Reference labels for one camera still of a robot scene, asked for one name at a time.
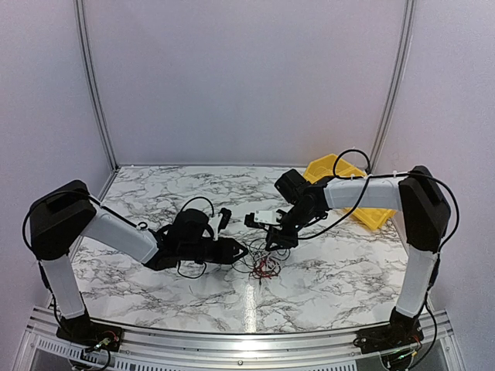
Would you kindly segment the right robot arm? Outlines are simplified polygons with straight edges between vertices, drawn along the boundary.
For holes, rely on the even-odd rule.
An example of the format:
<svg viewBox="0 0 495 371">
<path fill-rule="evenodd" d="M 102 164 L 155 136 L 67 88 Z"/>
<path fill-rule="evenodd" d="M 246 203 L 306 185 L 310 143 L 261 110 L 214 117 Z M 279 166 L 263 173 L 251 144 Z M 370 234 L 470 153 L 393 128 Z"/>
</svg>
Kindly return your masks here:
<svg viewBox="0 0 495 371">
<path fill-rule="evenodd" d="M 353 213 L 358 208 L 391 209 L 402 213 L 405 223 L 408 263 L 396 305 L 387 325 L 359 331 L 360 347 L 387 343 L 400 346 L 418 336 L 418 318 L 438 276 L 441 252 L 455 230 L 448 228 L 459 206 L 452 190 L 417 165 L 408 172 L 383 175 L 338 175 L 316 182 L 290 169 L 275 182 L 288 212 L 256 212 L 254 219 L 267 231 L 266 249 L 286 250 L 302 241 L 299 231 L 322 219 L 333 209 Z"/>
</svg>

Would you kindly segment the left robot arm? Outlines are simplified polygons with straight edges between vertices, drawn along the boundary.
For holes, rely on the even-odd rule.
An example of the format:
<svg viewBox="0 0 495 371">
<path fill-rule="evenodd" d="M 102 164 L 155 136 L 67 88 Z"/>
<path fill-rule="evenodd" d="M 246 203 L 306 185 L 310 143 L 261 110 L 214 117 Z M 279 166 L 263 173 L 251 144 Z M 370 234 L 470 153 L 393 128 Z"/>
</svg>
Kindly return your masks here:
<svg viewBox="0 0 495 371">
<path fill-rule="evenodd" d="M 96 240 L 153 271 L 178 267 L 183 261 L 232 265 L 248 249 L 220 235 L 230 216 L 225 208 L 206 214 L 184 206 L 172 223 L 153 230 L 102 205 L 84 182 L 73 180 L 29 207 L 22 238 L 60 311 L 56 316 L 59 334 L 90 344 L 102 331 L 89 316 L 70 262 L 70 248 L 78 238 Z"/>
</svg>

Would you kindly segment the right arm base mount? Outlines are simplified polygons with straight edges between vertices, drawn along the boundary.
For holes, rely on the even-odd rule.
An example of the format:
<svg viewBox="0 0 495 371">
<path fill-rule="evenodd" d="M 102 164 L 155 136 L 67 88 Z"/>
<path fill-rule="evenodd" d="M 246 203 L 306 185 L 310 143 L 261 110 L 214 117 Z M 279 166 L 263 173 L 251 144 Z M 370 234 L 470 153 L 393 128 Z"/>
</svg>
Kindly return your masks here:
<svg viewBox="0 0 495 371">
<path fill-rule="evenodd" d="M 422 349 L 423 339 L 421 327 L 406 332 L 401 326 L 388 324 L 362 328 L 353 345 L 362 354 L 378 352 L 386 370 L 408 370 Z"/>
</svg>

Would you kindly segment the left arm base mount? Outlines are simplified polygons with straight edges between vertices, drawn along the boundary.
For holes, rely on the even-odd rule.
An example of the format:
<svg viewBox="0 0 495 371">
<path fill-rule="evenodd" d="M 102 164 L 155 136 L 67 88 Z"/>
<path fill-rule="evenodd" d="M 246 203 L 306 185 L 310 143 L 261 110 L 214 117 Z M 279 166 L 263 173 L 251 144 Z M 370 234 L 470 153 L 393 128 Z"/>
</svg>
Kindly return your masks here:
<svg viewBox="0 0 495 371">
<path fill-rule="evenodd" d="M 104 362 L 94 366 L 84 366 L 76 363 L 75 370 L 107 370 L 111 365 L 111 353 L 120 349 L 124 329 L 114 325 L 105 325 L 93 322 L 87 318 L 72 318 L 60 320 L 56 336 L 59 339 L 75 342 L 84 347 L 80 358 L 87 360 L 87 356 L 102 351 Z"/>
</svg>

